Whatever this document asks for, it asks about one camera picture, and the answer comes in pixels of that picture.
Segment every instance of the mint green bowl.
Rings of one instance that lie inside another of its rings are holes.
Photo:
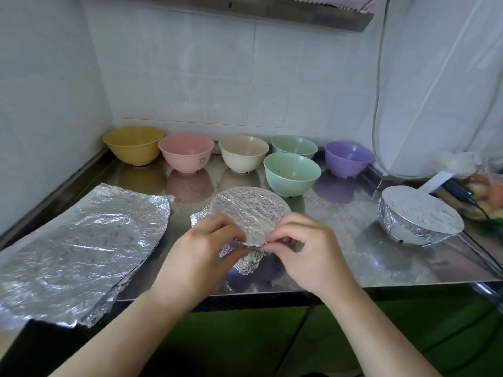
[[[264,159],[264,167],[269,186],[283,197],[303,195],[321,176],[318,164],[294,153],[273,153]]]
[[[308,159],[312,159],[318,151],[318,146],[311,140],[293,135],[278,135],[271,139],[273,145],[273,153],[288,152],[302,155]]]

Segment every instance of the pink bowl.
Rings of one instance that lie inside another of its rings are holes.
[[[194,173],[208,163],[215,143],[203,134],[180,132],[164,136],[158,145],[173,169],[181,173]]]

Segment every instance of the metal countertop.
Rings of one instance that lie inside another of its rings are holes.
[[[113,160],[102,182],[152,195],[173,195],[167,231],[151,256],[118,300],[132,300],[146,291],[173,243],[190,228],[190,215],[218,192],[236,186],[268,189],[263,166],[248,174],[229,169],[219,155],[196,174],[173,171],[162,157],[144,167]],[[377,221],[380,192],[361,176],[340,179],[325,170],[304,196],[286,198],[293,212],[306,214],[332,227],[348,265],[362,287],[457,284],[498,280],[480,261],[469,240],[451,237],[420,247],[389,237]],[[258,269],[243,276],[232,269],[212,295],[292,292],[302,289],[286,274],[275,255],[264,257]]]

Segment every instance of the cream bowl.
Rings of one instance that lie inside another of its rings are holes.
[[[237,173],[255,170],[262,164],[269,145],[262,139],[247,135],[226,136],[218,142],[225,164]]]

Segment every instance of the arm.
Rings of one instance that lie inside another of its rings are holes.
[[[294,253],[276,242],[284,237],[303,242],[303,249]],[[288,274],[333,313],[366,377],[440,377],[358,286],[331,228],[293,213],[267,241],[264,249],[278,255]]]
[[[203,218],[175,242],[152,287],[60,366],[51,377],[129,377],[140,374],[175,324],[248,254],[223,246],[246,235],[226,215]]]

